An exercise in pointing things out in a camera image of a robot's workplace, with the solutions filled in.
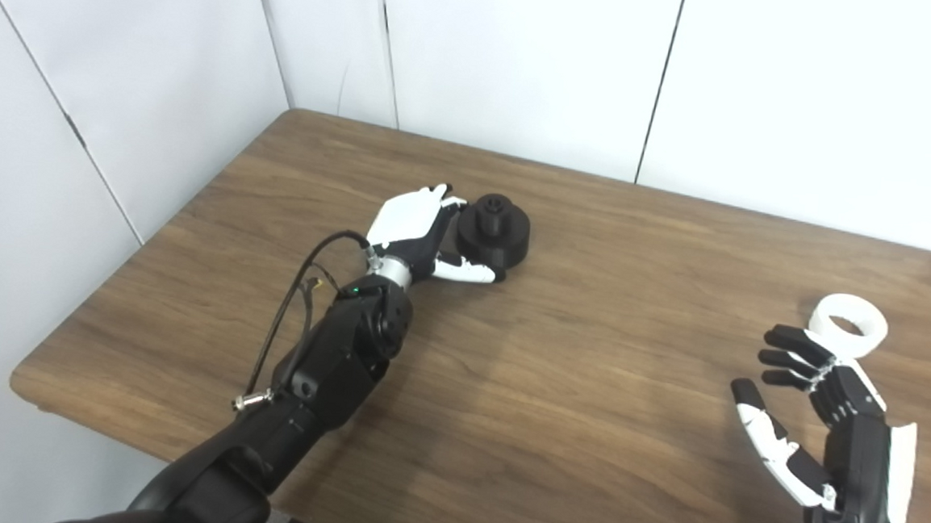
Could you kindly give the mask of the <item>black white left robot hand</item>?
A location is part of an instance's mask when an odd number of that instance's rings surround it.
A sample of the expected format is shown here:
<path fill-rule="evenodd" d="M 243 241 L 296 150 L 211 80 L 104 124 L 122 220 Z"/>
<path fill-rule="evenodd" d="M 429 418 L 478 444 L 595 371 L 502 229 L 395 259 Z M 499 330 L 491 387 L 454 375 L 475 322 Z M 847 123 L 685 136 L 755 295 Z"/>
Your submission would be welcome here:
<path fill-rule="evenodd" d="M 428 278 L 471 284 L 505 282 L 505 269 L 443 250 L 453 221 L 469 206 L 467 200 L 451 197 L 452 189 L 441 183 L 384 202 L 366 233 L 372 252 L 370 274 L 405 291 Z"/>

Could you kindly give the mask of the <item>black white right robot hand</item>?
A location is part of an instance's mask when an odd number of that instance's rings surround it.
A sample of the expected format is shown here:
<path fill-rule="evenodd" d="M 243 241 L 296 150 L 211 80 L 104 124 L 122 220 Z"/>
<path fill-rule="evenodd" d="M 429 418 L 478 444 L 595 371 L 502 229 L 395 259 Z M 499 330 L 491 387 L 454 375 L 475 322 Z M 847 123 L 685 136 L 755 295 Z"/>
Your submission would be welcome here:
<path fill-rule="evenodd" d="M 802 523 L 905 523 L 916 467 L 917 425 L 890 425 L 887 405 L 856 359 L 801 327 L 765 332 L 762 381 L 804 393 L 828 434 L 822 460 L 791 440 L 753 379 L 730 388 L 762 465 L 802 508 Z"/>

